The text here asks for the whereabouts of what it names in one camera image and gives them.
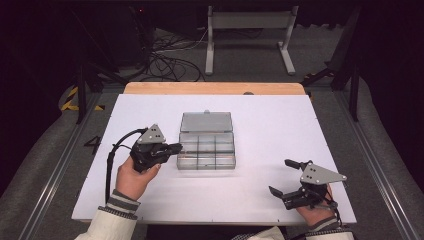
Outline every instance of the metal stand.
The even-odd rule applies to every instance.
[[[278,46],[286,66],[287,73],[294,75],[293,63],[287,51],[290,37],[293,31],[294,22],[297,16],[298,6],[294,6],[291,11],[285,12],[213,12],[212,6],[208,9],[208,47],[206,53],[206,75],[213,74],[214,60],[214,29],[229,28],[287,28],[283,41],[278,42]]]

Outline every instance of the person's left hand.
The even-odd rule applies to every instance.
[[[331,198],[331,195],[332,195],[331,187],[329,184],[327,185],[327,191],[328,192],[325,197],[329,199]],[[323,201],[321,204],[324,206],[328,205],[325,201]],[[310,207],[298,207],[296,208],[296,210],[305,219],[308,226],[313,226],[323,219],[334,217],[334,211],[331,209],[323,209],[323,208],[311,209]]]
[[[160,164],[156,164],[147,171],[141,173],[134,170],[134,161],[131,157],[118,168],[116,176],[115,189],[125,196],[137,201],[144,191],[147,184],[158,174]]]

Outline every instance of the white table surface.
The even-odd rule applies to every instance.
[[[167,143],[176,143],[183,113],[204,110],[231,112],[235,170],[181,171],[176,156],[171,156],[139,199],[138,220],[166,224],[304,224],[295,210],[287,211],[283,202],[271,195],[268,186],[284,193],[301,186],[301,170],[285,166],[285,159],[312,160],[337,171],[307,95],[120,95],[72,219],[90,221],[97,207],[104,206],[106,159],[112,144],[154,123]],[[135,134],[123,144],[131,147],[138,137]],[[128,155],[124,147],[116,152],[111,190],[116,170]],[[343,184],[332,183],[331,187],[343,222],[356,222]]]

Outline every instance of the tripod leg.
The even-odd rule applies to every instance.
[[[317,74],[308,74],[305,76],[305,78],[303,79],[303,81],[300,83],[302,84],[302,86],[306,87],[311,83],[314,83],[318,80],[320,80],[321,78],[325,77],[325,76],[329,76],[330,74],[332,74],[334,71],[330,70],[328,68],[322,70],[321,72],[317,73]]]

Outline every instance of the wooden strip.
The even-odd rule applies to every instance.
[[[144,82],[128,83],[125,94],[305,95],[299,83]]]

